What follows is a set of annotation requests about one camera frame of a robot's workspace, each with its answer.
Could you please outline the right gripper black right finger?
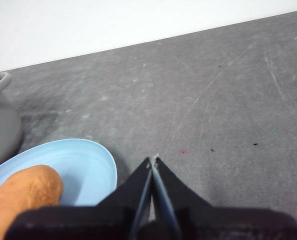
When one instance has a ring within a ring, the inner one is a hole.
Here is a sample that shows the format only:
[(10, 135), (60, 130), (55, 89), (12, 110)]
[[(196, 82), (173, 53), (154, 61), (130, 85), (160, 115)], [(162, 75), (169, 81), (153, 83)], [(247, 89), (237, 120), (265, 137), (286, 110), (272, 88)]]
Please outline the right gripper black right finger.
[(297, 221), (267, 208), (216, 207), (187, 187), (157, 156), (151, 170), (163, 219), (183, 240), (297, 240)]

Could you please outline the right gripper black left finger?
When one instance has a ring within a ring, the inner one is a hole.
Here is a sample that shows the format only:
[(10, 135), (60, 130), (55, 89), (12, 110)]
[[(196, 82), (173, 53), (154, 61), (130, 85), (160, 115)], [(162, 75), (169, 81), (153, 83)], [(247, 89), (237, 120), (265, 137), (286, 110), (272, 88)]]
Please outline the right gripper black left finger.
[(48, 206), (18, 215), (7, 240), (128, 240), (149, 221), (151, 163), (146, 158), (95, 206)]

